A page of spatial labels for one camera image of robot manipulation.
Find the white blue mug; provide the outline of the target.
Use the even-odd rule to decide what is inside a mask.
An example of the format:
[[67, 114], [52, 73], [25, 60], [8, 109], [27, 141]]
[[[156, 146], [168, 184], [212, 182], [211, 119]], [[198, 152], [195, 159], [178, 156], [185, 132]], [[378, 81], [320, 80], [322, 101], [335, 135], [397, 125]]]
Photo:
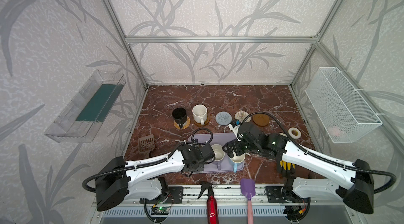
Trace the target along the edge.
[[238, 167], [244, 163], [246, 155], [243, 153], [242, 155], [238, 156], [235, 152], [233, 152], [233, 156], [230, 157], [230, 162], [233, 166], [233, 172], [236, 173]]

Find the white grey-handled mug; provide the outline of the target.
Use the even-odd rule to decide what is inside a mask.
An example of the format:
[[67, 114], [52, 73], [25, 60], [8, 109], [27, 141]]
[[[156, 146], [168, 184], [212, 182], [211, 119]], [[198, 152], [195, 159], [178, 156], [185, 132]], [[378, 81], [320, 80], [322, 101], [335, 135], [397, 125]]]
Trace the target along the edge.
[[224, 160], [226, 154], [223, 151], [222, 146], [219, 144], [214, 144], [211, 147], [215, 154], [214, 164], [216, 165], [217, 170], [221, 171], [222, 170], [222, 161]]

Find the blue woven coaster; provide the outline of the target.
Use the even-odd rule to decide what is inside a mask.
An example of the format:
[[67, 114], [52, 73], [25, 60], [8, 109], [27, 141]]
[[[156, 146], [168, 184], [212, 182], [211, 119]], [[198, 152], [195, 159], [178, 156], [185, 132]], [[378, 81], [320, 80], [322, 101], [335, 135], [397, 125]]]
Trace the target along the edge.
[[228, 126], [232, 119], [232, 115], [225, 111], [221, 111], [215, 116], [215, 121], [221, 126]]

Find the woven rattan coaster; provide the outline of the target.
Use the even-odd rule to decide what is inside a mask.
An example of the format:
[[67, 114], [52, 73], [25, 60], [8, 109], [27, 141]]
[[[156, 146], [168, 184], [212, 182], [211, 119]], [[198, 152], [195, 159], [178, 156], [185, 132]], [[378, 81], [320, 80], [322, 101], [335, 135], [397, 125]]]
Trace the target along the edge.
[[182, 127], [180, 127], [180, 125], [176, 121], [174, 121], [174, 127], [176, 129], [178, 129], [178, 130], [184, 130], [184, 129], [188, 128], [189, 125], [190, 125], [190, 118], [189, 117], [187, 117], [186, 122], [184, 124], [182, 124]]

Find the black cup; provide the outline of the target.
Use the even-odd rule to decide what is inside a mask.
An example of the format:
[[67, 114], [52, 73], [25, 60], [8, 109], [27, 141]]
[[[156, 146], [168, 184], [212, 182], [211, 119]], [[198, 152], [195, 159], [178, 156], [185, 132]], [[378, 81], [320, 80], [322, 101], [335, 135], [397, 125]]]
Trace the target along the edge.
[[187, 111], [183, 107], [176, 108], [172, 112], [172, 117], [182, 127], [182, 124], [187, 120]]

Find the white speckled mug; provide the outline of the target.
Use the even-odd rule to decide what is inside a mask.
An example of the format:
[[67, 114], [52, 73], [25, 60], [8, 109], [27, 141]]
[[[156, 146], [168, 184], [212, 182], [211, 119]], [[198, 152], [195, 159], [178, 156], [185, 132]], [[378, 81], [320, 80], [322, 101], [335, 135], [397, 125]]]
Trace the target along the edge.
[[194, 122], [200, 125], [206, 125], [208, 122], [208, 111], [204, 105], [196, 105], [192, 109]]

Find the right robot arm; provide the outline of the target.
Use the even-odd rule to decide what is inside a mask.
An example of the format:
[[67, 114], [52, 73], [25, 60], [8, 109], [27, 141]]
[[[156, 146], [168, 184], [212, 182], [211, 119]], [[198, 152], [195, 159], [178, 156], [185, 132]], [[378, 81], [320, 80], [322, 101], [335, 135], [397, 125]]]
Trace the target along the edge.
[[371, 170], [367, 162], [354, 163], [337, 160], [300, 145], [278, 119], [270, 113], [266, 115], [283, 131], [265, 134], [257, 125], [247, 120], [234, 119], [228, 125], [236, 138], [225, 144], [224, 152], [230, 157], [244, 153], [258, 154], [265, 158], [282, 161], [284, 167], [298, 165], [318, 173], [337, 184], [330, 193], [340, 198], [349, 208], [365, 213], [373, 213], [373, 197], [392, 187], [397, 177], [387, 171]]

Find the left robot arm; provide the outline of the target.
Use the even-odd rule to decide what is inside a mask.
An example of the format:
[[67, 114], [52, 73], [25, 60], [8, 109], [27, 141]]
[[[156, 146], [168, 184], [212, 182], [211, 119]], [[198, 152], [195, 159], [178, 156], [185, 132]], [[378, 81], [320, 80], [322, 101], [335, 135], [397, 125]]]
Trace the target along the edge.
[[154, 200], [166, 197], [168, 186], [162, 175], [179, 172], [190, 177], [204, 170], [215, 159], [209, 139], [198, 143], [183, 141], [171, 152], [153, 158], [125, 161], [123, 157], [111, 160], [99, 173], [86, 178], [82, 187], [96, 195], [97, 211], [112, 209], [130, 199]]

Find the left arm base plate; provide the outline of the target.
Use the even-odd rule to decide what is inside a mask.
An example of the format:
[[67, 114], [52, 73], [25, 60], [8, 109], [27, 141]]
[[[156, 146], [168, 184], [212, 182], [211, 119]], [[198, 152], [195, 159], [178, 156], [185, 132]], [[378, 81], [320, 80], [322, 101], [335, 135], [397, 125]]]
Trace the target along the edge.
[[183, 201], [184, 187], [170, 186], [162, 190], [162, 193], [153, 200], [140, 199], [140, 204], [181, 204]]

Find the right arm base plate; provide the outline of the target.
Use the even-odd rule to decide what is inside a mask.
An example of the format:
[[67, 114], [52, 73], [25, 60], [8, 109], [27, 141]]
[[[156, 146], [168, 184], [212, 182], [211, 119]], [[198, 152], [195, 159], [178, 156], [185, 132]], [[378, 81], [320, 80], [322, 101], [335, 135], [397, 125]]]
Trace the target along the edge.
[[307, 204], [310, 202], [309, 198], [301, 198], [297, 196], [292, 190], [288, 190], [282, 185], [266, 186], [264, 193], [267, 196], [269, 203]]

